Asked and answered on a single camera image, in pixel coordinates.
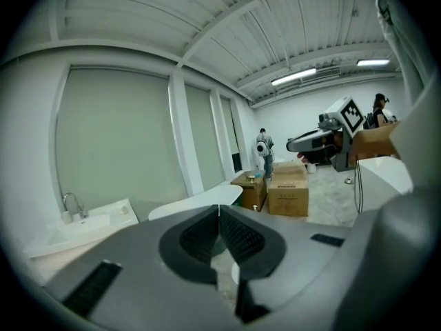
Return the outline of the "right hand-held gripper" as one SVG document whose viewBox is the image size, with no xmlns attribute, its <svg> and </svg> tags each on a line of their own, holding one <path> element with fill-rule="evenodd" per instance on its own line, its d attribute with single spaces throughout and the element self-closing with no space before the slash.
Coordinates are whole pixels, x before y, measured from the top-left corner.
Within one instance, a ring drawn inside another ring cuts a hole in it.
<svg viewBox="0 0 441 331">
<path fill-rule="evenodd" d="M 337 100 L 318 115 L 318 127 L 287 140 L 286 149 L 301 153 L 313 164 L 332 166 L 338 172 L 351 170 L 349 154 L 353 138 L 363 129 L 365 116 L 351 97 Z"/>
</svg>

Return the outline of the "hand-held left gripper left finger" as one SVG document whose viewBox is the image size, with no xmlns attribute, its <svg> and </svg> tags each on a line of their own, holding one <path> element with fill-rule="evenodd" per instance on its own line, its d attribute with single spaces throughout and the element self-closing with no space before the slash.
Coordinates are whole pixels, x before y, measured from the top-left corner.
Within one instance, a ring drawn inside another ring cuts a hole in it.
<svg viewBox="0 0 441 331">
<path fill-rule="evenodd" d="M 159 254 L 165 265 L 180 278 L 216 285 L 217 272 L 211 268 L 211 260 L 218 237 L 218 206 L 198 208 L 195 214 L 165 231 L 159 241 Z"/>
</svg>

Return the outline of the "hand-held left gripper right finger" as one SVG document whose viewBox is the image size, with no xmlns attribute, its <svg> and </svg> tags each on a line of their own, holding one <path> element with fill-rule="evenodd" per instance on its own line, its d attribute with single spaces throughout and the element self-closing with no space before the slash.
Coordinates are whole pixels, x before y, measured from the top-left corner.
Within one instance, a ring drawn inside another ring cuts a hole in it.
<svg viewBox="0 0 441 331">
<path fill-rule="evenodd" d="M 247 216 L 238 206 L 219 208 L 219 234 L 239 269 L 241 281 L 264 279 L 274 272 L 287 251 L 275 230 Z"/>
</svg>

